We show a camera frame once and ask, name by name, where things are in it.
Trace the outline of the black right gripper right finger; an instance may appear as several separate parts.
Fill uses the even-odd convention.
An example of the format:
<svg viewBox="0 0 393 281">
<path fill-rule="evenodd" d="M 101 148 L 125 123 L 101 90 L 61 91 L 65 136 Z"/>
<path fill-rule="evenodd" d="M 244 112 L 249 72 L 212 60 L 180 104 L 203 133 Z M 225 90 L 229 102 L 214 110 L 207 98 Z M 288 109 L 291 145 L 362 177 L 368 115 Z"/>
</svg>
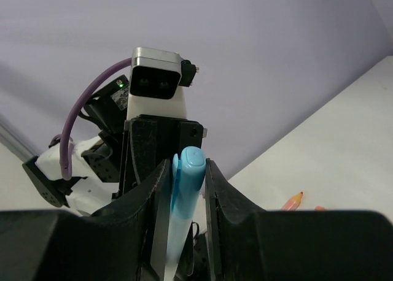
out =
<svg viewBox="0 0 393 281">
<path fill-rule="evenodd" d="M 391 280 L 392 224 L 366 210 L 266 211 L 206 162 L 212 280 Z"/>
</svg>

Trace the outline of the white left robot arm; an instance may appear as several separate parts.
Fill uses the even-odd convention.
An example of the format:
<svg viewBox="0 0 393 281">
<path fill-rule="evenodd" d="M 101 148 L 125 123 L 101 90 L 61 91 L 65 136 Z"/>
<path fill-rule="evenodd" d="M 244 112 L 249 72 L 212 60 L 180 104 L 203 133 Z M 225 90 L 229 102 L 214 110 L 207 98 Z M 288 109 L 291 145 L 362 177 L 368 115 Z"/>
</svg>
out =
<svg viewBox="0 0 393 281">
<path fill-rule="evenodd" d="M 23 164 L 36 190 L 51 205 L 89 216 L 142 183 L 165 159 L 201 147 L 206 129 L 197 121 L 140 115 L 126 120 L 129 83 L 117 77 L 93 94 L 79 117 L 98 126 L 97 137 L 70 142 L 72 177 L 60 169 L 60 138 Z"/>
</svg>

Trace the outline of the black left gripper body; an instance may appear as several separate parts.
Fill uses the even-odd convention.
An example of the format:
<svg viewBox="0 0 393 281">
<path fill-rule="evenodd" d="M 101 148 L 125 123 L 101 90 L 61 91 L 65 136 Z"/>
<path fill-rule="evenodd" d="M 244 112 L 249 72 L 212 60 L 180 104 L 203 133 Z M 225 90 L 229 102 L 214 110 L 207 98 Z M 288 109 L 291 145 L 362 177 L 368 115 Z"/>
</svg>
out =
<svg viewBox="0 0 393 281">
<path fill-rule="evenodd" d="M 140 115 L 138 117 L 157 117 L 151 115 Z M 171 160 L 173 156 L 177 153 L 181 154 L 179 151 L 179 123 L 181 121 L 187 121 L 187 119 L 182 118 L 170 118 L 170 117 L 160 117 L 163 118 L 159 126 L 159 141 L 158 141 L 158 152 L 157 159 L 161 161 L 169 159 Z M 124 132 L 123 132 L 123 143 L 122 143 L 122 156 L 120 160 L 120 177 L 119 177 L 119 190 L 118 196 L 121 197 L 127 193 L 127 161 L 130 155 L 130 120 L 125 122 Z"/>
</svg>

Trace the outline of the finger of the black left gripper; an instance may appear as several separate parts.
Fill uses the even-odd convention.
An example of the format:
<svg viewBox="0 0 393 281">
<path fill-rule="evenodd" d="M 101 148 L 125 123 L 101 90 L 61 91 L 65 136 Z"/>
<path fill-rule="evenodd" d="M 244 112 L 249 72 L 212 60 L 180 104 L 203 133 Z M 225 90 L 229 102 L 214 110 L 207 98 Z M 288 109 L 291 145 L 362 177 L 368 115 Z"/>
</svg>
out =
<svg viewBox="0 0 393 281">
<path fill-rule="evenodd" d="M 196 121 L 181 121 L 179 123 L 179 151 L 193 146 L 201 148 L 204 127 Z"/>
<path fill-rule="evenodd" d="M 160 163 L 157 149 L 161 121 L 163 118 L 160 117 L 137 117 L 130 120 L 127 191 L 143 183 Z"/>
</svg>

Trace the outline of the blue highlighter marker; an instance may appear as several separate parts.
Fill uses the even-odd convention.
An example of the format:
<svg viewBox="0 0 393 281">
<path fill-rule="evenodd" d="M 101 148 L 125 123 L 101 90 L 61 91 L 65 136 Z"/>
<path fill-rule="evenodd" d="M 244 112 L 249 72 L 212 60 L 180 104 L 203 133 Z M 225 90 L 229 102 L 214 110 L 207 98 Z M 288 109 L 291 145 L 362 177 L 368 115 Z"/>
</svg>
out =
<svg viewBox="0 0 393 281">
<path fill-rule="evenodd" d="M 191 227 L 192 220 L 190 218 L 183 219 L 178 217 L 175 213 L 171 215 L 168 228 L 164 281 L 170 281 L 174 279 L 177 266 L 179 264 L 181 254 Z"/>
</svg>

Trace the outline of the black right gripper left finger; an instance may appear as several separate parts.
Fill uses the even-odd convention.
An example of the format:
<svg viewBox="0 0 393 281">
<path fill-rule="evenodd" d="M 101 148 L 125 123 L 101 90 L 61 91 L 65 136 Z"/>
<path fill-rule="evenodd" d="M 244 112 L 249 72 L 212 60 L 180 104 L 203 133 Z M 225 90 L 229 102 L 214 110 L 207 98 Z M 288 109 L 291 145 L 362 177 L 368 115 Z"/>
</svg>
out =
<svg viewBox="0 0 393 281">
<path fill-rule="evenodd" d="M 1 213 L 2 280 L 162 280 L 171 162 L 89 217 Z"/>
</svg>

